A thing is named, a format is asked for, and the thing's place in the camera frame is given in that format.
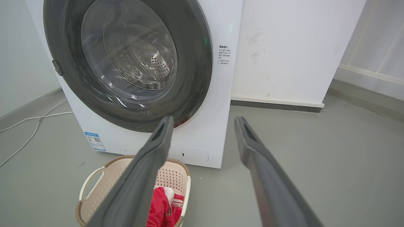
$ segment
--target plastic basket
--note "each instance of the plastic basket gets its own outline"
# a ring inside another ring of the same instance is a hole
[[[87,177],[81,188],[79,201],[76,206],[76,219],[80,226],[86,226],[96,209],[100,206],[134,157],[134,155],[120,156],[108,162],[105,166],[95,170]],[[88,183],[99,172],[102,172],[100,178],[85,198],[84,193]],[[176,227],[182,226],[187,210],[189,191],[191,189],[191,176],[187,166],[178,160],[167,159],[166,163],[157,173],[155,186],[171,187],[176,194],[184,196],[181,217],[175,225]]]

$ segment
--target power cord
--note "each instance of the power cord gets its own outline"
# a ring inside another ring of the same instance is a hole
[[[34,137],[34,135],[35,135],[36,132],[38,131],[39,124],[42,122],[42,120],[43,120],[44,118],[53,117],[53,116],[58,116],[58,115],[63,115],[63,114],[72,114],[72,113],[73,113],[73,112],[64,112],[64,113],[56,113],[56,114],[52,114],[52,115],[48,115],[48,116],[47,116],[47,114],[48,114],[49,112],[51,112],[52,110],[54,110],[57,106],[59,106],[62,102],[66,101],[66,100],[67,100],[67,99],[61,101],[61,102],[58,103],[56,106],[52,107],[52,108],[51,108],[50,110],[48,110],[44,115],[42,115],[42,117],[26,118],[26,119],[24,119],[24,120],[22,120],[22,121],[16,123],[15,125],[13,125],[13,126],[11,126],[11,127],[8,127],[8,128],[6,128],[6,129],[0,130],[0,132],[4,132],[4,131],[6,131],[6,130],[8,130],[8,129],[10,129],[10,128],[13,128],[13,127],[15,127],[15,126],[17,126],[17,125],[19,125],[19,124],[25,122],[25,121],[40,118],[39,121],[38,121],[38,123],[36,124],[36,128],[35,128],[35,131],[34,131],[34,133],[32,134],[32,136],[27,140],[27,142],[24,143],[24,145],[22,145],[22,147],[20,147],[20,149],[18,149],[14,154],[12,154],[9,158],[7,158],[2,164],[0,164],[0,167],[2,167],[6,162],[8,162],[8,161],[9,161],[12,157],[14,157],[14,155],[16,155],[18,152],[20,152],[20,151],[25,147],[25,145],[27,145],[27,143]]]

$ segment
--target white wall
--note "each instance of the white wall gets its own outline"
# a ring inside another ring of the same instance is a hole
[[[368,0],[335,79],[404,101],[404,1]]]
[[[0,117],[58,88],[24,0],[0,1]]]
[[[322,107],[365,0],[246,0],[234,100]]]

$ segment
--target front-load washing machine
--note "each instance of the front-load washing machine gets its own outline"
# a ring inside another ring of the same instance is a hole
[[[26,0],[96,151],[133,155],[175,121],[169,158],[220,168],[244,0]]]

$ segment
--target gray floor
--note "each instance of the gray floor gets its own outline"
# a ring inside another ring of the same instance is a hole
[[[42,115],[61,100],[59,92],[16,116]],[[249,121],[325,226],[404,226],[404,124],[332,97],[324,103],[321,113],[232,106],[222,169],[189,166],[184,226],[261,225],[251,178],[238,156],[235,116]],[[52,114],[65,111],[68,103]],[[0,121],[0,128],[13,121]],[[36,123],[0,133],[0,161]],[[0,226],[78,226],[81,185],[114,157],[90,148],[73,114],[44,119],[27,146],[0,168]]]

